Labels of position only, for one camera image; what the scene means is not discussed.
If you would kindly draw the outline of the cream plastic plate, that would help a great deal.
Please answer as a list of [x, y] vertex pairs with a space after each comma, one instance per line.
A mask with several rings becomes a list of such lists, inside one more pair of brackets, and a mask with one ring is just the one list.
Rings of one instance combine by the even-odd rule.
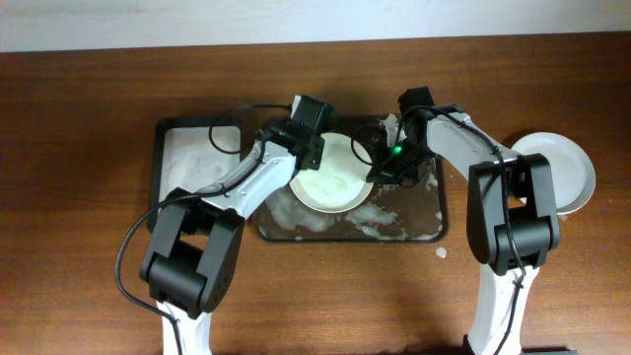
[[317, 170], [299, 171], [290, 188], [311, 209], [341, 213], [360, 205], [370, 194], [373, 183], [366, 181], [371, 167], [368, 152], [349, 136], [324, 133], [324, 147]]

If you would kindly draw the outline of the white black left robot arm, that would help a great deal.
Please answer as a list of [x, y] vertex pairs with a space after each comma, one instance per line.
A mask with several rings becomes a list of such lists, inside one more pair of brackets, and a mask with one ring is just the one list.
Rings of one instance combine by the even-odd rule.
[[246, 220], [300, 170], [319, 166], [314, 128], [269, 128], [224, 177], [195, 192], [180, 187], [151, 207], [157, 221], [140, 266], [163, 322], [166, 354], [207, 354], [210, 319], [235, 274]]

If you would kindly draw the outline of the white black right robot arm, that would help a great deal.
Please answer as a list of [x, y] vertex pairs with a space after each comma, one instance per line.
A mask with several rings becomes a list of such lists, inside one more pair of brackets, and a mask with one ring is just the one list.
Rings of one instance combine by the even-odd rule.
[[469, 354], [520, 354], [528, 293], [560, 227], [548, 160], [504, 147], [456, 105], [400, 108], [393, 144], [378, 153], [367, 180], [417, 181], [420, 164], [448, 161], [466, 179], [467, 242], [480, 264], [474, 321], [463, 340]]

